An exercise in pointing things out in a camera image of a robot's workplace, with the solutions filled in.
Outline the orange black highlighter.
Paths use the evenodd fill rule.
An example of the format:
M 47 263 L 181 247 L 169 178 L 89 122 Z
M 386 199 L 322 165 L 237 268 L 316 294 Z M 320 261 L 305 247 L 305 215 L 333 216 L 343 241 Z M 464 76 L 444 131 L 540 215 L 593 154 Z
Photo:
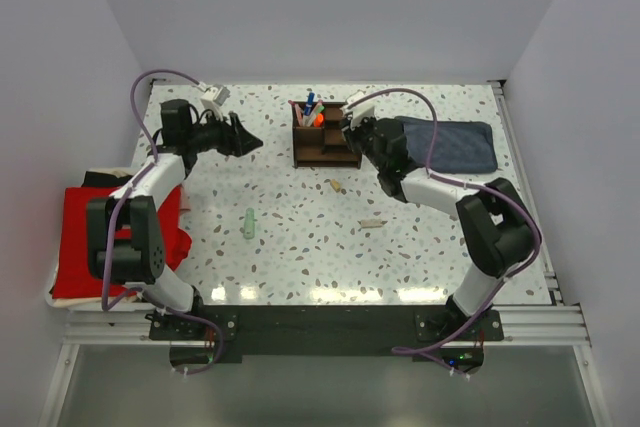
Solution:
M 318 114 L 314 118 L 314 120 L 312 122 L 312 126 L 314 128 L 322 128 L 324 126 L 324 122 L 325 122 L 324 115 L 323 114 Z

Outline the dark blue folded towel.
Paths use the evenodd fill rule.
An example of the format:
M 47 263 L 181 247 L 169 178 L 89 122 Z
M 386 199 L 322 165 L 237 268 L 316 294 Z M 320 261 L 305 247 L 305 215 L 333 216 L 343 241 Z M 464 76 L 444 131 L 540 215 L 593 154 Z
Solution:
M 425 166 L 433 122 L 397 116 L 407 138 L 409 156 Z M 438 121 L 430 167 L 443 174 L 490 174 L 498 169 L 492 127 L 485 122 Z

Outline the wooden clothespin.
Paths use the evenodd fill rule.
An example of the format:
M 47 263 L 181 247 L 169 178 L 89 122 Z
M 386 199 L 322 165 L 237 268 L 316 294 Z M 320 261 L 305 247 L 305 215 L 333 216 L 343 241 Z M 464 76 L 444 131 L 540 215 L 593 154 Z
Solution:
M 386 224 L 386 221 L 380 219 L 364 219 L 360 221 L 360 226 L 363 229 L 381 228 Z

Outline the light green stapler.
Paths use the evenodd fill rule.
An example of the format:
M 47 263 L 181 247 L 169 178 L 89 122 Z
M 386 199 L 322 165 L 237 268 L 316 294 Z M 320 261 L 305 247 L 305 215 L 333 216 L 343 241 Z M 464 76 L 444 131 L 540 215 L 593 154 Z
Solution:
M 246 209 L 243 225 L 243 237 L 245 239 L 253 239 L 255 237 L 255 211 L 249 207 Z

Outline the brown wooden desk organizer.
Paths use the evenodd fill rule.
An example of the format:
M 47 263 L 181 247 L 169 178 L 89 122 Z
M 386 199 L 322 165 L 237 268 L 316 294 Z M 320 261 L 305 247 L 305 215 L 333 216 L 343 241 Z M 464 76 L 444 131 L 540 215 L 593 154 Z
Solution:
M 340 129 L 343 105 L 343 102 L 325 102 L 321 127 L 301 126 L 295 108 L 290 107 L 295 168 L 361 167 L 362 155 L 350 150 Z

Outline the red gel pen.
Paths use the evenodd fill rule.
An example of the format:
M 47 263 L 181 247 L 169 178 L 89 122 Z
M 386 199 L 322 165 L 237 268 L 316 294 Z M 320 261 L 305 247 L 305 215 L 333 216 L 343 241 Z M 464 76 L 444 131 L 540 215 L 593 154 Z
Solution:
M 291 106 L 292 106 L 293 113 L 295 114 L 297 125 L 299 127 L 303 127 L 304 126 L 304 114 L 303 114 L 303 111 L 301 110 L 299 104 L 296 103 L 296 102 L 292 102 Z

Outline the small wooden block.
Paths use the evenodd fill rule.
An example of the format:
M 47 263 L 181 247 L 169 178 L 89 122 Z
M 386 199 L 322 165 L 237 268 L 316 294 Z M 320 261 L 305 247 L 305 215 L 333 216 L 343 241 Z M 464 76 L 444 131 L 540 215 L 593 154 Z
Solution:
M 342 190 L 341 184 L 335 179 L 331 179 L 330 180 L 330 186 L 336 193 L 338 193 L 338 192 L 340 192 Z

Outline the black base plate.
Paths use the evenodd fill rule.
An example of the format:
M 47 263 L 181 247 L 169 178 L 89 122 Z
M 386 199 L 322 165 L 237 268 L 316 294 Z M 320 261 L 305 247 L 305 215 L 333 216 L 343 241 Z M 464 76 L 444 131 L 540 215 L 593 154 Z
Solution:
M 443 305 L 201 305 L 196 315 L 222 331 L 223 346 L 209 326 L 152 312 L 148 338 L 170 343 L 173 365 L 221 363 L 245 356 L 387 356 L 396 346 L 422 348 L 454 330 Z

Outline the red cloth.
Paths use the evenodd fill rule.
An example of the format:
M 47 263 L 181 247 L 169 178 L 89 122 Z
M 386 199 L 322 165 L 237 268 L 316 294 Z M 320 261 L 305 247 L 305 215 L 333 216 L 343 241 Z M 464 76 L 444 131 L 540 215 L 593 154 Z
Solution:
M 92 277 L 87 263 L 86 207 L 94 198 L 107 197 L 115 187 L 73 187 L 65 191 L 58 274 L 52 297 L 85 299 L 101 296 L 102 281 Z M 179 227 L 182 188 L 176 187 L 159 207 L 158 217 L 168 267 L 175 271 L 188 256 L 191 237 Z

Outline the white tray with cloths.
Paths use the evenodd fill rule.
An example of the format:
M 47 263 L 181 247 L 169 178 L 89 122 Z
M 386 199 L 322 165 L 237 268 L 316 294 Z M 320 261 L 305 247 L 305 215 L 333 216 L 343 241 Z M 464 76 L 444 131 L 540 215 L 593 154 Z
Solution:
M 116 190 L 127 183 L 129 177 L 132 177 L 135 170 L 131 167 L 112 167 L 112 168 L 89 168 L 81 179 L 79 187 L 115 187 Z M 46 302 L 50 307 L 65 310 L 78 311 L 100 311 L 101 296 L 99 298 L 85 299 L 57 299 L 52 297 L 53 287 L 58 274 L 59 250 L 56 265 L 50 275 L 49 284 L 45 295 Z

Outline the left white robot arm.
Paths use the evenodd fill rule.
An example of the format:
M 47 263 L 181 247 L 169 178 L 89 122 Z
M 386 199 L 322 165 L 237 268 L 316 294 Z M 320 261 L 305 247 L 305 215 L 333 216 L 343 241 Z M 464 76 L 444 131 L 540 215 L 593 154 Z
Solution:
M 263 141 L 242 125 L 234 112 L 217 116 L 207 109 L 203 122 L 192 119 L 193 106 L 175 99 L 161 104 L 162 142 L 141 169 L 107 197 L 86 208 L 87 263 L 102 281 L 101 308 L 109 311 L 129 294 L 175 312 L 171 325 L 185 339 L 200 337 L 207 315 L 195 307 L 196 289 L 168 266 L 158 208 L 192 172 L 198 155 L 214 150 L 243 157 Z

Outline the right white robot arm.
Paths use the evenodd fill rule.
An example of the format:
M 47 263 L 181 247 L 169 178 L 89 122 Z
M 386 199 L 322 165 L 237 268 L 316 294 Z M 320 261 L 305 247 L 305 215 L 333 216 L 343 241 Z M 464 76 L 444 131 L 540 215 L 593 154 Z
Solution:
M 541 233 L 513 184 L 497 178 L 474 184 L 426 168 L 409 151 L 407 127 L 398 119 L 368 117 L 357 126 L 340 122 L 349 148 L 377 170 L 387 196 L 430 207 L 456 218 L 471 259 L 462 283 L 447 300 L 448 333 L 469 339 L 505 281 L 539 254 Z

